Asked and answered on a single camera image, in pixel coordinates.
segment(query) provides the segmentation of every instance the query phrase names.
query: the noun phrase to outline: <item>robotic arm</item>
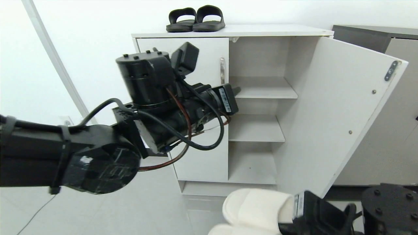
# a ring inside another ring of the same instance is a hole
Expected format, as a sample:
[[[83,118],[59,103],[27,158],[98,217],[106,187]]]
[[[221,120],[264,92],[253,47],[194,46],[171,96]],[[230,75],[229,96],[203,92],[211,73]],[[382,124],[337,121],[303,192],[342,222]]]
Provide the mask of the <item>robotic arm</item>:
[[[109,99],[72,127],[1,116],[0,186],[50,186],[50,193],[57,194],[64,185],[93,194],[110,193],[128,184],[138,171],[174,163],[189,146],[203,151],[217,147],[223,126],[238,112],[234,96],[240,89],[229,84],[187,84],[184,79],[195,69],[199,54],[190,43],[171,58],[167,52],[153,50],[116,59],[131,103]],[[118,105],[113,109],[116,124],[86,126],[113,102]],[[215,144],[202,146],[191,141],[214,118],[220,125]],[[141,158],[148,157],[141,136],[154,153],[167,153],[180,142],[186,147],[167,163],[140,167]]]

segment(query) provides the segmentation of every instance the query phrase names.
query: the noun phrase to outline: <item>barcode label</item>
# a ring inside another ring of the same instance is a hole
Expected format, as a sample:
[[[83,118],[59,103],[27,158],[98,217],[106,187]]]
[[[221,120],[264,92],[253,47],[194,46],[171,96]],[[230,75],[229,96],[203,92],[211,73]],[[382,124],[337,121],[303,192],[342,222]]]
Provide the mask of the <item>barcode label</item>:
[[[229,106],[229,102],[227,99],[227,94],[225,94],[225,90],[223,88],[219,88],[219,93],[221,94],[222,102],[224,103],[225,110],[227,112],[231,112],[231,106]]]
[[[293,218],[303,216],[303,204],[305,202],[304,197],[305,197],[305,192],[295,195],[295,203],[293,207]]]

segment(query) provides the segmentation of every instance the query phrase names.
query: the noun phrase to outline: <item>shoe cabinet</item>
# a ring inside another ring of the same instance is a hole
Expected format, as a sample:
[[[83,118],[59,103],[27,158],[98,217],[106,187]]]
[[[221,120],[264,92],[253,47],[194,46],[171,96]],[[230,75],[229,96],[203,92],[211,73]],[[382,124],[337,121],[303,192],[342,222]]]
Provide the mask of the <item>shoe cabinet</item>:
[[[174,164],[183,194],[227,196],[243,187],[328,191],[408,64],[333,34],[300,25],[132,34],[137,52],[156,47],[172,53],[186,41],[197,46],[190,84],[242,88],[240,111],[225,126],[222,143],[211,151],[189,148]],[[218,125],[212,120],[193,141],[214,143]]]

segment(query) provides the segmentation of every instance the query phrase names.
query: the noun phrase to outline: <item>white slipper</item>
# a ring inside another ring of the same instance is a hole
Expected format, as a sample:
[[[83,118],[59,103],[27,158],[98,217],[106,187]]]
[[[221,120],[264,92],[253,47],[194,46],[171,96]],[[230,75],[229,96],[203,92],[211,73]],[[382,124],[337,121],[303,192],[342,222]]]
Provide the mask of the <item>white slipper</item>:
[[[239,189],[225,199],[222,213],[233,225],[279,232],[278,222],[292,223],[294,197],[266,189]]]
[[[243,227],[243,226],[231,226],[220,224],[213,227],[208,235],[277,235],[278,233],[269,230]]]

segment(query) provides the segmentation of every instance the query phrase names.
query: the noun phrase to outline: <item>cabinet top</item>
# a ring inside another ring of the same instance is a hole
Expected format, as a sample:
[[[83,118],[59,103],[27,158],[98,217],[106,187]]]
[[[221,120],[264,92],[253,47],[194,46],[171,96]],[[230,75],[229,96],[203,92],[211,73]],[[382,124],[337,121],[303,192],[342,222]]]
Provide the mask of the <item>cabinet top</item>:
[[[210,37],[254,37],[254,36],[332,36],[331,30],[303,25],[226,25],[217,32],[168,33],[165,26],[147,33],[133,33],[133,38],[210,38]]]

